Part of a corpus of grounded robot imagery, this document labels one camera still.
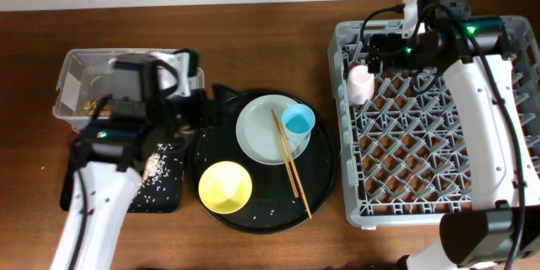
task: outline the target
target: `wooden chopstick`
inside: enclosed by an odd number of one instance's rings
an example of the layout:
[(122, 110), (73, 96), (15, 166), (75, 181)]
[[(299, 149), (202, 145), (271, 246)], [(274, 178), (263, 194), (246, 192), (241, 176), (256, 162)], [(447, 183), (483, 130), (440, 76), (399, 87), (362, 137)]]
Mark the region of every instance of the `wooden chopstick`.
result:
[(271, 111), (273, 127), (276, 130), (276, 135), (278, 136), (279, 147), (281, 148), (281, 155), (283, 156), (283, 161), (285, 162), (285, 166), (287, 167), (287, 174), (289, 175), (290, 185), (293, 187), (294, 197), (298, 198), (298, 191), (296, 190), (293, 174), (290, 172), (289, 162), (287, 161), (287, 154), (285, 153), (284, 142), (281, 140), (281, 134), (278, 129), (278, 119), (276, 118), (273, 110)]
[(293, 167), (294, 177), (296, 177), (296, 183), (298, 183), (298, 188), (300, 189), (300, 194), (302, 195), (302, 200), (304, 201), (305, 211), (307, 211), (307, 214), (311, 219), (310, 205), (307, 203), (307, 198), (305, 198), (304, 188), (302, 187), (300, 176), (298, 176), (298, 171), (296, 170), (296, 165), (294, 164), (294, 157), (293, 157), (293, 154), (290, 152), (289, 140), (287, 139), (287, 136), (285, 135), (284, 125), (280, 121), (278, 122), (278, 125), (279, 125), (279, 131), (281, 133), (281, 137), (285, 141), (285, 148), (287, 149), (287, 153), (290, 156), (290, 164)]

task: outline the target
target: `plastic bin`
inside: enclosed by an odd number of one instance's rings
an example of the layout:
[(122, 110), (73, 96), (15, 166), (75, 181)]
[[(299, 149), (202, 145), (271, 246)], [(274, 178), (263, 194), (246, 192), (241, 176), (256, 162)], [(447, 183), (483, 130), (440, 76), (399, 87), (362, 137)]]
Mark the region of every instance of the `plastic bin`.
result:
[[(84, 102), (99, 100), (109, 92), (112, 67), (109, 61), (127, 52), (162, 51), (172, 53), (173, 49), (81, 49), (71, 50), (62, 65), (58, 78), (58, 97), (52, 107), (52, 115), (68, 122), (75, 132), (86, 126), (89, 116), (81, 115)], [(204, 88), (204, 72), (201, 68), (189, 80), (191, 89)]]
[[(514, 94), (526, 142), (540, 173), (540, 51), (528, 21), (503, 17), (514, 54)], [(407, 74), (375, 77), (375, 95), (357, 108), (348, 102), (345, 67), (363, 63), (362, 21), (336, 27), (328, 49), (332, 95), (341, 140), (347, 220), (376, 226), (438, 224), (445, 213), (470, 208), (471, 178), (466, 143), (444, 79), (426, 94), (408, 94)], [(401, 20), (370, 21), (366, 38), (400, 33)], [(431, 77), (421, 75), (426, 85)]]

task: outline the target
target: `round black tray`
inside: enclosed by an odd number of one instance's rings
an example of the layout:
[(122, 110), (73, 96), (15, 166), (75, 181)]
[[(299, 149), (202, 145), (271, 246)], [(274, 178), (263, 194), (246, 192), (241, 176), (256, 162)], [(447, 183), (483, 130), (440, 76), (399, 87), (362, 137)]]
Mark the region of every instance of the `round black tray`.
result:
[[(260, 164), (244, 154), (236, 141), (236, 120), (242, 109), (255, 98), (264, 95), (284, 95), (305, 104), (291, 94), (276, 90), (258, 89), (237, 94), (228, 101), (228, 119), (223, 127), (206, 129), (193, 139), (187, 166), (189, 180), (199, 202), (201, 199), (197, 190), (198, 182), (210, 165), (230, 160), (246, 168), (251, 176), (253, 192), (249, 202), (241, 210), (222, 215), (208, 210), (202, 203), (201, 205), (210, 215), (230, 228), (255, 234), (287, 230), (308, 219), (301, 196), (294, 198), (285, 165)], [(314, 213), (332, 190), (337, 154), (321, 115), (313, 107), (311, 109), (315, 112), (316, 125), (311, 131), (306, 150), (294, 162), (310, 210)]]

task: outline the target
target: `yellow plate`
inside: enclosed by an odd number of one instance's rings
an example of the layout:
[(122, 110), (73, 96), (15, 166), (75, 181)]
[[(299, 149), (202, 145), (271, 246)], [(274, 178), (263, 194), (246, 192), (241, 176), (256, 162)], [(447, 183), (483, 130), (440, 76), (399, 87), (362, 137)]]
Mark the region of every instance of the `yellow plate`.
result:
[(199, 197), (206, 208), (229, 214), (240, 210), (250, 199), (251, 177), (241, 165), (222, 161), (211, 165), (199, 181)]

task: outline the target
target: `light blue cup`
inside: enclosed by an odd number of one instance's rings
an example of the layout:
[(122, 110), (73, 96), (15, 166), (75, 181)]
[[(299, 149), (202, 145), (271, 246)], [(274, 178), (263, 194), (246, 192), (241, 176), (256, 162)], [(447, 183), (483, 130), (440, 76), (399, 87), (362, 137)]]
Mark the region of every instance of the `light blue cup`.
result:
[(307, 105), (291, 105), (281, 116), (285, 135), (292, 142), (301, 142), (315, 126), (315, 114)]

